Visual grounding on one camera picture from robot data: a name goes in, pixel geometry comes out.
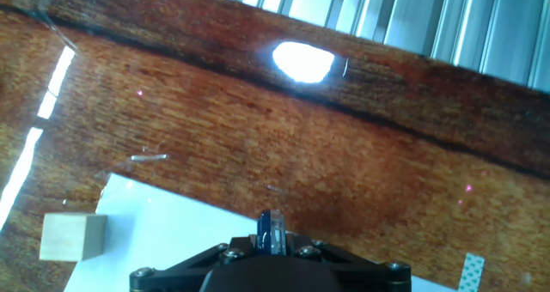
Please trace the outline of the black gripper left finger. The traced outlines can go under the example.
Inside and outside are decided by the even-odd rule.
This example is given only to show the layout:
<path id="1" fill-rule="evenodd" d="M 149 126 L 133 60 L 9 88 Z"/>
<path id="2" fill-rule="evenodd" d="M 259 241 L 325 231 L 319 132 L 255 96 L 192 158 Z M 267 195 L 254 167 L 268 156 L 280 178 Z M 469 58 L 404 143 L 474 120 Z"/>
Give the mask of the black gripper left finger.
<path id="1" fill-rule="evenodd" d="M 142 267 L 129 276 L 131 292 L 199 291 L 207 275 L 218 266 L 249 258 L 256 253 L 254 238 L 235 237 L 230 243 L 220 243 L 189 259 L 157 270 Z"/>

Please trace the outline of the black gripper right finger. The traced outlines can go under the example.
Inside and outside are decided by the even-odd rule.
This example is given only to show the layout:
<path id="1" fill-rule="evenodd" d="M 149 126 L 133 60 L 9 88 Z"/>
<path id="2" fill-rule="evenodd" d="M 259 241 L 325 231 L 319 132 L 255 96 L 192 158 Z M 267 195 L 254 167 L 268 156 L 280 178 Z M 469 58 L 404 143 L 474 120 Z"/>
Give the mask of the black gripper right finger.
<path id="1" fill-rule="evenodd" d="M 286 234 L 286 250 L 293 257 L 320 262 L 335 275 L 344 291 L 411 292 L 411 266 L 399 260 L 373 262 L 304 234 Z"/>

